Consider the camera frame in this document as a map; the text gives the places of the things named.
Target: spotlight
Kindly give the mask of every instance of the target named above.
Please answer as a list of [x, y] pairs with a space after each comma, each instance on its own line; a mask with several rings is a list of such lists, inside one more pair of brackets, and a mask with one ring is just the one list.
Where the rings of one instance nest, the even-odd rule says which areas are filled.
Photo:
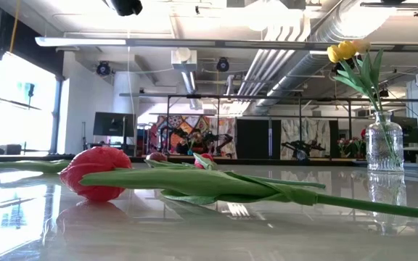
[[138, 15], [143, 10], [140, 0], [103, 0], [103, 2], [120, 16]]
[[379, 92], [380, 98], [388, 98], [390, 95], [388, 94], [387, 89], [383, 89]]
[[224, 73], [228, 71], [229, 68], [230, 68], [230, 64], [229, 64], [228, 59], [226, 57], [221, 57], [217, 63], [217, 71]]
[[96, 73], [103, 77], [108, 76], [110, 74], [109, 62], [99, 62], [99, 65], [96, 68]]

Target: black screen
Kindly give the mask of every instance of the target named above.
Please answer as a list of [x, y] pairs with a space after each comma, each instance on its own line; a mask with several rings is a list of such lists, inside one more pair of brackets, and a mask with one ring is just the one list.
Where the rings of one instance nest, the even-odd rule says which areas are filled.
[[93, 135], [98, 136], [123, 136], [123, 118], [126, 118], [126, 136], [134, 136], [134, 115], [97, 112], [94, 116]]

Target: black panel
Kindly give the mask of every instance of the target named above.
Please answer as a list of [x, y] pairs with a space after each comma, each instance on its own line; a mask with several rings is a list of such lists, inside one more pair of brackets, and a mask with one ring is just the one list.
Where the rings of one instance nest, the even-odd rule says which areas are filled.
[[337, 140], [340, 139], [338, 121], [330, 120], [330, 156], [332, 158], [340, 157], [340, 148], [338, 148]]
[[268, 120], [237, 120], [237, 157], [269, 158]]
[[[15, 19], [0, 8], [0, 60], [9, 51], [12, 28]], [[56, 52], [54, 47], [41, 47], [35, 42], [40, 36], [22, 22], [18, 22], [14, 42], [14, 54], [55, 75], [62, 75], [64, 52]]]
[[282, 148], [282, 121], [272, 120], [272, 159], [280, 160]]

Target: window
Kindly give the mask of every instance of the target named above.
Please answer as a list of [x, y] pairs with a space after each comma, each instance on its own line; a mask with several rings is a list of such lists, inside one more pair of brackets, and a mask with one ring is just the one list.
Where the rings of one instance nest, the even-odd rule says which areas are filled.
[[48, 152], [57, 88], [54, 74], [5, 54], [0, 61], [0, 145]]

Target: tulip leaf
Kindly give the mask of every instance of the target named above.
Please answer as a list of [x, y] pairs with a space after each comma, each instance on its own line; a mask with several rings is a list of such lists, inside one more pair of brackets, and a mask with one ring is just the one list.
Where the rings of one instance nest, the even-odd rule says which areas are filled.
[[342, 76], [346, 77], [346, 78], [349, 78], [349, 74], [344, 70], [337, 70], [337, 73], [339, 75], [342, 75]]
[[362, 60], [356, 58], [357, 64], [359, 65], [360, 68], [362, 68], [362, 65], [364, 62], [362, 62]]
[[347, 86], [352, 87], [353, 89], [355, 89], [356, 91], [360, 92], [361, 94], [365, 94], [365, 89], [361, 86], [357, 86], [356, 84], [354, 84], [351, 80], [349, 80], [346, 77], [343, 76], [335, 76], [334, 77], [335, 80], [340, 81], [342, 83], [344, 83]]
[[382, 64], [383, 49], [378, 51], [377, 56], [375, 57], [374, 63], [370, 70], [370, 79], [375, 84], [375, 88], [378, 87], [378, 79], [380, 77], [380, 65]]
[[360, 77], [353, 72], [353, 69], [351, 69], [348, 63], [346, 61], [342, 61], [340, 63], [343, 66], [343, 68], [345, 68], [345, 71], [348, 73], [348, 79], [351, 80], [355, 86], [360, 86], [361, 88], [364, 87], [364, 84], [362, 83]]
[[364, 84], [367, 90], [372, 89], [372, 86], [373, 86], [372, 79], [370, 78], [370, 70], [371, 70], [370, 58], [369, 58], [369, 55], [366, 55], [366, 57], [364, 58], [364, 62], [362, 63], [362, 67], [361, 67], [361, 79], [362, 79], [362, 83]]

